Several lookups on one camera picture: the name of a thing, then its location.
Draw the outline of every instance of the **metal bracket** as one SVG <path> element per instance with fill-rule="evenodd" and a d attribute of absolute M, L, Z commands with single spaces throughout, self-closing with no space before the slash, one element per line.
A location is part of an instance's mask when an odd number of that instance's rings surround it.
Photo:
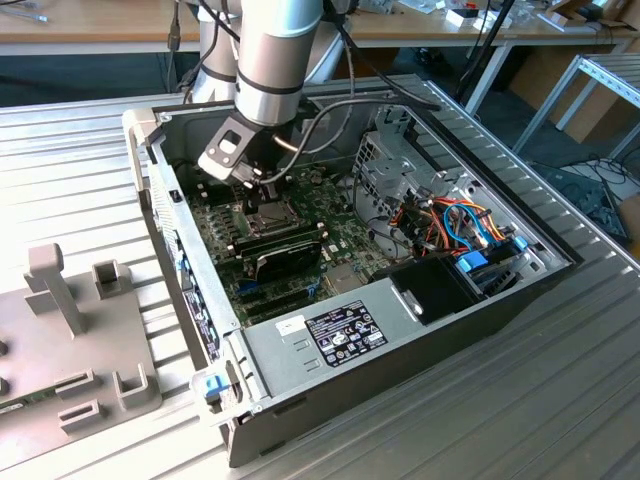
<path fill-rule="evenodd" d="M 133 172 L 133 183 L 136 186 L 136 190 L 142 192 L 144 183 L 142 181 L 142 167 L 140 166 L 138 147 L 141 145 L 150 146 L 150 138 L 159 128 L 158 120 L 150 108 L 127 110 L 122 115 L 122 127 L 124 128 L 127 144 L 127 155 Z"/>

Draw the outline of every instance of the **white sticker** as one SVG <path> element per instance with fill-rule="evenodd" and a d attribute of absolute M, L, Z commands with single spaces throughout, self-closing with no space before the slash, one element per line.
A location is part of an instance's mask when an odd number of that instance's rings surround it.
<path fill-rule="evenodd" d="M 12 412 L 12 411 L 17 410 L 17 409 L 22 408 L 22 407 L 24 407 L 24 404 L 22 404 L 22 403 L 14 403 L 13 405 L 9 405 L 8 407 L 0 408 L 0 415 L 2 415 L 3 413 Z"/>
<path fill-rule="evenodd" d="M 380 333 L 380 331 L 378 330 L 378 333 L 374 333 L 373 335 L 369 335 L 369 341 L 370 342 L 375 342 L 377 339 L 379 339 L 380 337 L 382 337 L 382 334 Z"/>
<path fill-rule="evenodd" d="M 282 320 L 281 322 L 276 323 L 276 328 L 280 332 L 281 337 L 299 330 L 304 330 L 304 315 L 296 315 L 295 317 Z"/>

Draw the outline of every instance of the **blue cable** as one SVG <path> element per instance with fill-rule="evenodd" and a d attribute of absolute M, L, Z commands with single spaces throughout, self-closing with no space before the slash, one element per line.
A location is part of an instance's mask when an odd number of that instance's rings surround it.
<path fill-rule="evenodd" d="M 471 246 L 471 244 L 469 242 L 467 242 L 466 240 L 458 237 L 457 235 L 455 235 L 453 233 L 453 231 L 451 230 L 451 226 L 449 225 L 449 212 L 451 211 L 452 208 L 459 208 L 461 210 L 464 210 L 465 212 L 467 212 L 469 214 L 469 216 L 473 219 L 473 222 L 476 224 L 476 227 L 478 227 L 478 231 L 480 232 L 480 234 L 482 235 L 482 237 L 488 242 L 488 243 L 495 243 L 493 238 L 487 233 L 487 231 L 484 229 L 484 227 L 482 226 L 482 224 L 480 223 L 480 220 L 478 220 L 477 215 L 473 212 L 473 210 L 471 210 L 469 207 L 467 207 L 466 205 L 463 205 L 461 203 L 456 203 L 453 205 L 449 205 L 447 207 L 447 209 L 444 211 L 444 226 L 447 229 L 447 233 L 449 234 L 449 236 L 451 238 L 453 238 L 454 240 L 457 240 L 458 242 L 464 244 L 467 246 L 467 248 L 469 249 L 470 252 L 473 251 L 473 247 Z"/>

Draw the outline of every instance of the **table leg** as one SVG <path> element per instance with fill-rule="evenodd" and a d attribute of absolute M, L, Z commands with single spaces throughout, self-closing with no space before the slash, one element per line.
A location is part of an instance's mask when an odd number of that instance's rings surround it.
<path fill-rule="evenodd" d="M 558 81 L 558 83 L 556 83 L 556 86 L 553 87 L 553 90 L 551 90 L 551 93 L 540 107 L 540 110 L 538 110 L 538 113 L 536 113 L 531 122 L 529 122 L 529 125 L 527 125 L 527 128 L 525 128 L 524 132 L 522 132 L 522 135 L 520 135 L 520 138 L 511 150 L 513 150 L 515 153 L 518 153 L 520 150 L 522 150 L 522 147 L 524 147 L 529 138 L 531 138 L 531 136 L 544 123 L 544 121 L 551 113 L 551 110 L 553 110 L 553 107 L 558 101 L 558 98 L 560 98 L 567 87 L 569 87 L 571 82 L 573 82 L 575 77 L 578 75 L 578 66 L 580 65 L 581 61 L 582 57 L 580 57 L 579 55 L 576 55 L 576 57 L 571 61 L 569 68 L 567 68 L 567 70 L 562 74 L 562 77 L 560 77 L 560 80 Z"/>
<path fill-rule="evenodd" d="M 630 41 L 619 43 L 615 47 L 613 47 L 613 49 L 611 50 L 611 53 L 624 53 L 624 51 L 627 49 L 627 47 L 629 47 L 630 44 L 631 44 Z M 560 121 L 556 124 L 556 128 L 558 130 L 563 131 L 565 129 L 567 124 L 571 121 L 571 119 L 576 114 L 578 109 L 582 106 L 582 104 L 585 102 L 585 100 L 589 98 L 589 95 L 591 95 L 591 93 L 593 92 L 593 90 L 596 88 L 597 85 L 598 85 L 597 80 L 593 78 L 589 80 L 589 83 L 587 83 L 587 86 L 582 89 L 580 94 L 576 97 L 576 99 L 573 101 L 571 106 L 567 109 L 567 111 L 562 116 Z"/>
<path fill-rule="evenodd" d="M 627 148 L 634 138 L 638 136 L 640 133 L 640 123 L 638 123 L 633 129 L 627 134 L 626 137 L 618 144 L 616 148 L 614 148 L 609 154 L 609 158 L 616 158 L 618 155 L 622 153 L 622 151 Z"/>
<path fill-rule="evenodd" d="M 498 75 L 502 64 L 507 59 L 510 51 L 511 45 L 509 43 L 505 43 L 504 45 L 496 48 L 496 51 L 493 52 L 487 68 L 484 69 L 482 77 L 480 77 L 480 80 L 478 81 L 476 88 L 473 90 L 467 105 L 464 107 L 469 115 L 473 116 L 478 111 L 480 104 L 482 104 L 482 100 L 484 100 L 485 95 L 489 91 L 493 81 L 496 79 L 496 76 Z"/>

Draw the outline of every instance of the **motherboard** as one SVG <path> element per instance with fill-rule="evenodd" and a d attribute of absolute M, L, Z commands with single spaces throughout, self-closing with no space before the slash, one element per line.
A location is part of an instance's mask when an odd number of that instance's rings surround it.
<path fill-rule="evenodd" d="M 191 212 L 244 326 L 354 290 L 394 263 L 348 195 L 323 167 L 297 169 L 279 201 L 250 214 L 241 187 L 194 185 Z"/>

